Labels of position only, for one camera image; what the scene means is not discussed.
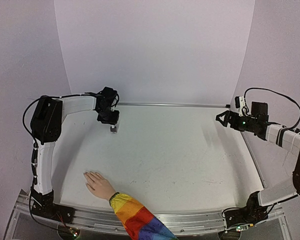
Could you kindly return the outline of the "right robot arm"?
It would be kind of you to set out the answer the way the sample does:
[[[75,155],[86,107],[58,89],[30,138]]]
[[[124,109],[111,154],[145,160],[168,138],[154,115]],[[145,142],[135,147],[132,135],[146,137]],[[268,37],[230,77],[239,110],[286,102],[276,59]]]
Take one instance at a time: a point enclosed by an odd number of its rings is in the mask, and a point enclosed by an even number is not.
[[[248,108],[245,99],[238,97],[236,107],[238,112],[226,110],[216,116],[216,121],[263,140],[260,150],[253,149],[254,156],[264,158],[258,161],[263,164],[261,169],[268,176],[273,173],[276,180],[257,193],[257,204],[267,207],[300,196],[300,129],[271,122],[265,102],[253,101]]]

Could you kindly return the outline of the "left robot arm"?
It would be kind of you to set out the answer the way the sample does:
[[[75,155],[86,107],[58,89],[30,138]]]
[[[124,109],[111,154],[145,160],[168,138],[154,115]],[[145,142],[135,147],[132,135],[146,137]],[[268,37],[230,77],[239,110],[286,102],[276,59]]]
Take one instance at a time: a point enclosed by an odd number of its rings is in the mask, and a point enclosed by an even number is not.
[[[94,111],[96,120],[110,126],[110,132],[117,132],[120,112],[116,110],[120,96],[118,91],[104,87],[98,93],[86,92],[65,96],[43,95],[34,100],[25,110],[34,105],[30,128],[25,130],[33,139],[31,169],[33,174],[32,187],[40,195],[53,192],[52,159],[56,141],[61,135],[62,124],[71,114]]]

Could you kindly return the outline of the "rainbow sleeve forearm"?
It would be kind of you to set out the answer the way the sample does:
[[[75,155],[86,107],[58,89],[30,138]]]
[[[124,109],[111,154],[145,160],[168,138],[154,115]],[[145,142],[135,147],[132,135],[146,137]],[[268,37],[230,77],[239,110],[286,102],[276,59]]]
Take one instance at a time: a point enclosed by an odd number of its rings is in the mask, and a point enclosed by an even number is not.
[[[135,198],[116,192],[109,200],[132,240],[176,240],[177,237]]]

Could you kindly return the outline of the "mannequin hand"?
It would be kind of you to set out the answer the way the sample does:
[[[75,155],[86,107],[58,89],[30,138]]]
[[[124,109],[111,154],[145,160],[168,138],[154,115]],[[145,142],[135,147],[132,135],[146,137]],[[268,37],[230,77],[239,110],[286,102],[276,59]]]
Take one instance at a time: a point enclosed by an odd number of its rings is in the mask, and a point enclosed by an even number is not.
[[[86,187],[95,197],[109,201],[117,192],[100,173],[87,171],[83,175],[86,179]]]

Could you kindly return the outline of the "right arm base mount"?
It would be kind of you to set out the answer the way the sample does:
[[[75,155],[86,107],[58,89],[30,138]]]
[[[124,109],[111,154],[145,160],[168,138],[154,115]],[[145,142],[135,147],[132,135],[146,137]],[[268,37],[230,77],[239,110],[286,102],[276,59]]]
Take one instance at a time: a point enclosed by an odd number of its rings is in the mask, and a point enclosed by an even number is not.
[[[229,207],[222,211],[221,215],[225,219],[227,229],[255,225],[268,219],[275,204],[261,206],[258,194],[259,191],[251,193],[244,207]]]

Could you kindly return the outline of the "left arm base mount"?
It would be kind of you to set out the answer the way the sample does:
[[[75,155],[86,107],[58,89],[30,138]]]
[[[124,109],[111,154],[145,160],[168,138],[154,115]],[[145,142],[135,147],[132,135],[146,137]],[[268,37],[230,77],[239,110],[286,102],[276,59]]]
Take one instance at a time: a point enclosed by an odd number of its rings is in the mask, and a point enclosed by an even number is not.
[[[72,223],[75,209],[54,203],[53,190],[47,194],[42,194],[31,187],[30,196],[33,200],[33,203],[30,204],[30,210],[33,215],[65,224]]]

